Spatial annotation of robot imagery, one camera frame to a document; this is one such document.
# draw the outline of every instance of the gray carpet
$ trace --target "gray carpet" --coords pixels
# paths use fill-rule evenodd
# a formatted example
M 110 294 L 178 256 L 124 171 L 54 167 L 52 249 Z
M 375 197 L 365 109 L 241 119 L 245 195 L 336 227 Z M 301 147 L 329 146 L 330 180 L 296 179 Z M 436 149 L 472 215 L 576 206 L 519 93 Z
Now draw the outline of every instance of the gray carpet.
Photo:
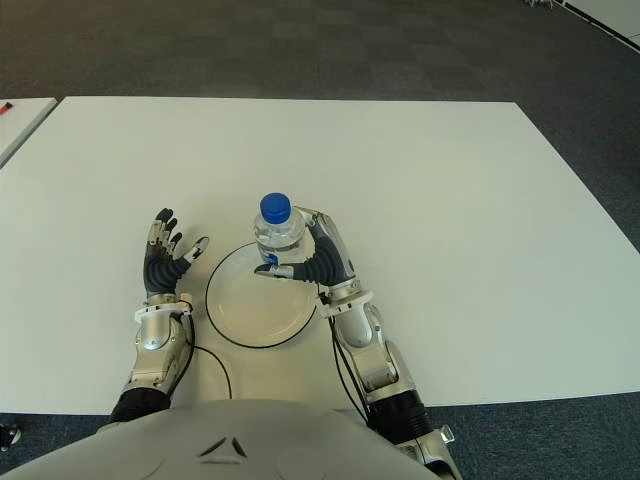
M 517 102 L 636 248 L 639 91 L 640 55 L 560 8 L 519 0 L 0 4 L 4 98 Z M 453 452 L 467 478 L 636 479 L 639 406 L 640 394 L 629 394 L 437 408 L 432 415 L 457 434 Z M 92 433 L 104 419 L 20 421 L 25 437 L 0 454 L 0 472 Z

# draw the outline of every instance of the white table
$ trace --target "white table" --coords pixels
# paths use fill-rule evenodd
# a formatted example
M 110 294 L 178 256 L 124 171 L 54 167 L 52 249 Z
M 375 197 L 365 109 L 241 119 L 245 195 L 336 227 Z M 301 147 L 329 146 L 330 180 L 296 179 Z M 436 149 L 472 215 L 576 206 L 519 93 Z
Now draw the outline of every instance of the white table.
M 13 108 L 0 115 L 0 167 L 56 105 L 55 98 L 12 98 L 0 99 L 0 107 L 6 102 Z
M 270 191 L 333 216 L 427 404 L 640 387 L 640 255 L 516 105 L 67 98 L 0 172 L 0 411 L 110 411 L 164 206 L 212 236 L 182 289 L 237 396 L 347 407 L 324 322 L 249 350 L 206 320 Z M 178 403 L 225 395 L 198 353 Z

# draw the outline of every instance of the red object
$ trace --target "red object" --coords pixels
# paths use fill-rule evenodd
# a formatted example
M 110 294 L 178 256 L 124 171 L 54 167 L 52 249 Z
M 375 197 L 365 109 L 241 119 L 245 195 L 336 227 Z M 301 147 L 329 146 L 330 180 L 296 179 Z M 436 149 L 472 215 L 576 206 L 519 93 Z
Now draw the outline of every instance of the red object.
M 7 113 L 11 108 L 13 108 L 12 103 L 5 103 L 2 107 L 0 107 L 0 115 Z

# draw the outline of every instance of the robotic arm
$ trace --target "robotic arm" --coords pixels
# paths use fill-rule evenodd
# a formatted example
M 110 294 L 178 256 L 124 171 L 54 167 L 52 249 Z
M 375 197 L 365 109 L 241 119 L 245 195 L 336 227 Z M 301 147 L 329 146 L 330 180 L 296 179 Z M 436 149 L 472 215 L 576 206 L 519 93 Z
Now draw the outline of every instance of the robotic arm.
M 189 366 L 193 347 L 187 348 L 183 319 L 191 326 L 195 343 L 191 296 L 176 295 L 178 280 L 205 251 L 208 237 L 202 237 L 183 256 L 173 251 L 182 238 L 171 231 L 178 220 L 165 208 L 151 224 L 144 258 L 143 277 L 147 291 L 144 308 L 135 313 L 140 324 L 136 335 L 136 362 L 111 413 L 109 423 L 125 422 L 169 408 L 171 396 Z
M 333 220 L 324 213 L 296 208 L 315 242 L 314 255 L 299 264 L 261 265 L 255 273 L 328 288 L 321 296 L 324 316 L 332 321 L 355 367 L 367 426 L 441 478 L 461 480 L 446 446 L 454 440 L 451 430 L 431 427 L 400 352 L 385 338 L 380 312 L 371 303 L 373 293 L 361 288 Z

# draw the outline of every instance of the blue bottle cap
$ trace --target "blue bottle cap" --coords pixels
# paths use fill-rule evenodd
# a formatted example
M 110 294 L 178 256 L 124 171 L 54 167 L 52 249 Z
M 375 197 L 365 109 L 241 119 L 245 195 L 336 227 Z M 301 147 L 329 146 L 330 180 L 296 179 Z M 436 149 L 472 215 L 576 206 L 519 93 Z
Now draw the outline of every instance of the blue bottle cap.
M 282 193 L 270 193 L 260 201 L 260 213 L 267 223 L 284 223 L 291 216 L 291 202 Z

